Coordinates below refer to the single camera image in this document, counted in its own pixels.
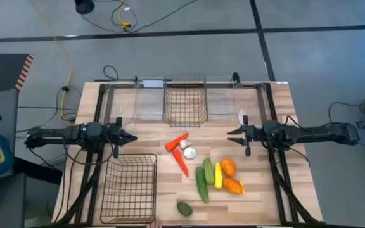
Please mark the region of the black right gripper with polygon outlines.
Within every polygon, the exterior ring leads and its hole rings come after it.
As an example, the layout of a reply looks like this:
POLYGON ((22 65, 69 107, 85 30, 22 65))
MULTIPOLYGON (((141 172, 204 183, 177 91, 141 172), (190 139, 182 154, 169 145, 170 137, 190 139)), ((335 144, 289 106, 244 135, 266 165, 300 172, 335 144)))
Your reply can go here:
POLYGON ((245 139, 229 137, 228 140, 234 143, 238 143, 241 146, 245 146, 245 156, 251 155, 251 149, 249 145, 250 142, 254 141, 261 142, 262 146, 265 147, 265 143, 262 137, 262 129, 258 129, 254 125, 249 125, 247 115, 243 115, 243 125, 241 125, 235 130, 232 130, 231 132, 228 132, 227 134, 236 135, 236 134, 242 134, 243 132, 245 135, 245 139))

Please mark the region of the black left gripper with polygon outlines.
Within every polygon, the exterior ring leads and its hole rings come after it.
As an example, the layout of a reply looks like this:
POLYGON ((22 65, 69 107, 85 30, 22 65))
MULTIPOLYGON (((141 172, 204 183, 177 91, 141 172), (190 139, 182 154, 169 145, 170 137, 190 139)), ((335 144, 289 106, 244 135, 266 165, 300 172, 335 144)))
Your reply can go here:
POLYGON ((117 117, 114 123, 108 123, 106 126, 108 127, 107 135, 110 139, 110 142, 114 145, 113 157, 118 158, 119 155, 118 142, 121 136, 123 137, 123 139, 121 140, 121 146, 125 146, 128 143, 136 141, 137 137, 122 129, 122 117, 117 117))

